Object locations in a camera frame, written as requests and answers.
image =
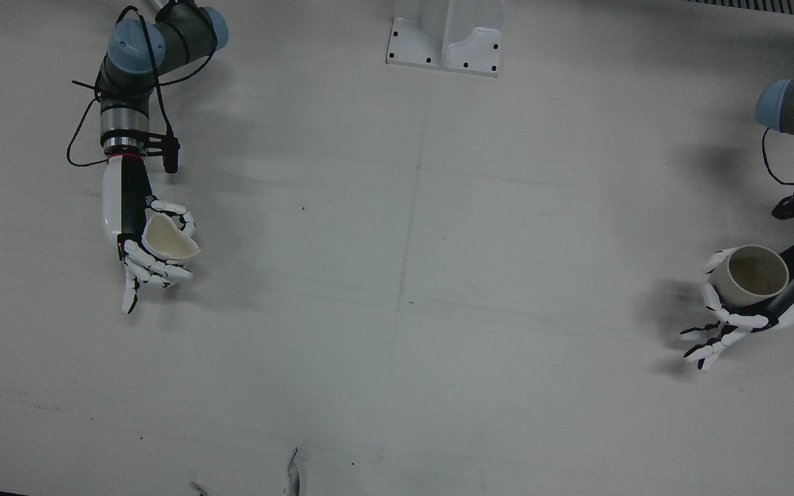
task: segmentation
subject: white floor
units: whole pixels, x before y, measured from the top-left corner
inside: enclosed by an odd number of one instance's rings
[[[675,341],[710,252],[794,242],[794,16],[507,1],[489,79],[387,65],[390,0],[210,1],[150,161],[204,252],[129,318],[63,156],[123,4],[0,2],[0,490],[281,494],[299,446],[309,496],[794,495],[794,329]]]

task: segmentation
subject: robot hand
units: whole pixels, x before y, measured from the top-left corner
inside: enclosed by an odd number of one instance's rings
[[[158,200],[155,195],[146,198],[146,203],[152,215],[141,239],[139,242],[127,239],[123,243],[123,313],[131,313],[135,308],[136,290],[141,282],[167,288],[192,279],[192,273],[183,264],[201,252],[192,239],[195,220],[188,208]]]
[[[737,248],[729,250],[719,250],[703,268],[704,273],[712,273],[716,267],[725,261]],[[713,285],[704,282],[700,286],[703,294],[703,304],[709,313],[715,317],[715,324],[706,324],[703,327],[691,327],[680,333],[681,339],[697,340],[706,339],[706,342],[694,345],[684,353],[684,359],[688,362],[697,362],[699,370],[708,371],[715,361],[719,358],[728,346],[740,341],[754,329],[761,329],[768,326],[768,318],[763,315],[741,315],[732,313],[722,305],[718,292]]]

